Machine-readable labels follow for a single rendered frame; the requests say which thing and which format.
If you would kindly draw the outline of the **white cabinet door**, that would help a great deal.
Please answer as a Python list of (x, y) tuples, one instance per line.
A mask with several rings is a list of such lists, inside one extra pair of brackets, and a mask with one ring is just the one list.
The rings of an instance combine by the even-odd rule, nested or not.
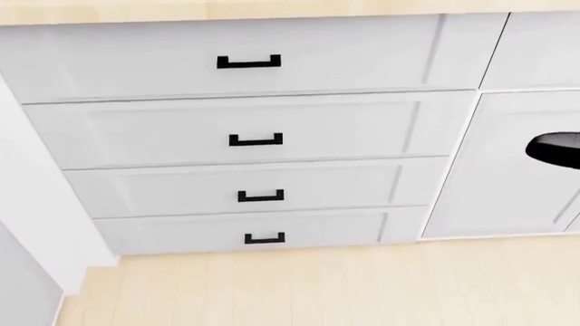
[(424, 238), (580, 230), (580, 170), (526, 154), (533, 138), (580, 131), (580, 91), (482, 94)]

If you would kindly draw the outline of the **white cabinet drawer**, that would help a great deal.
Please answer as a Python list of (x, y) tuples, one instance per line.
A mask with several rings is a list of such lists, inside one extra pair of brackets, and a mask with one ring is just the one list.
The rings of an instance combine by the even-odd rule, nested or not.
[[(177, 168), (68, 170), (64, 173), (96, 219), (193, 216), (342, 208), (425, 206), (448, 157), (285, 162)], [(285, 200), (238, 203), (285, 191)]]
[(482, 87), (580, 88), (580, 11), (511, 14)]
[[(505, 14), (0, 26), (25, 104), (475, 89)], [(282, 67), (218, 70), (231, 62)]]
[[(154, 216), (95, 219), (111, 251), (120, 256), (235, 252), (318, 246), (405, 244), (417, 241), (429, 214), (426, 206), (325, 211)], [(244, 244), (244, 235), (284, 244)]]
[[(474, 91), (25, 105), (65, 170), (445, 156)], [(284, 135), (281, 146), (230, 147)]]

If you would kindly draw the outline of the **light wooden countertop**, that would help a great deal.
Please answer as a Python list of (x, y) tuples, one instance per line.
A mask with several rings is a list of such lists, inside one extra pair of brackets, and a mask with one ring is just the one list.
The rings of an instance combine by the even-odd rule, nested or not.
[(0, 0), (0, 26), (580, 10), (580, 0)]

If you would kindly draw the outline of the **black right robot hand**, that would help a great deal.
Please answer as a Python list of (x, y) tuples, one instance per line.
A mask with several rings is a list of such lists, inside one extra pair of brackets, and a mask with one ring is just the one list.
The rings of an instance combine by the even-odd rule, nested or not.
[(526, 154), (540, 162), (580, 170), (580, 132), (549, 132), (527, 144)]

